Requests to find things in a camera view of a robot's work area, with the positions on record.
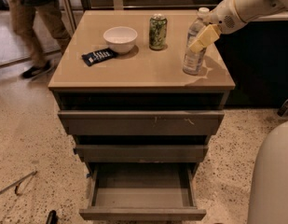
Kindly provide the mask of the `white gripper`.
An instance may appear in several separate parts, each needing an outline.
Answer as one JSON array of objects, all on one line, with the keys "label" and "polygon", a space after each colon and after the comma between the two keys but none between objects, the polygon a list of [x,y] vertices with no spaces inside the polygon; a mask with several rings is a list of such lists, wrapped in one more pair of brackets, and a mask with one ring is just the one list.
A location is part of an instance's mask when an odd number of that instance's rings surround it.
[{"label": "white gripper", "polygon": [[210,12],[210,23],[203,27],[193,39],[188,49],[194,53],[209,47],[220,38],[221,33],[229,35],[246,25],[235,7],[235,0],[223,0]]}]

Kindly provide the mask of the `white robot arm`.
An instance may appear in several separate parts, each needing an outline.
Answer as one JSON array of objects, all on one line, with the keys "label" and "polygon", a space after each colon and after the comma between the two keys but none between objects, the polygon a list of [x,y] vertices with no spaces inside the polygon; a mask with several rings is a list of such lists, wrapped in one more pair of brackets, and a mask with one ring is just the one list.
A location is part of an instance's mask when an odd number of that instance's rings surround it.
[{"label": "white robot arm", "polygon": [[[187,54],[209,47],[261,16],[288,11],[288,0],[223,0],[209,24],[189,43]],[[246,224],[288,224],[288,120],[264,139],[254,160]]]}]

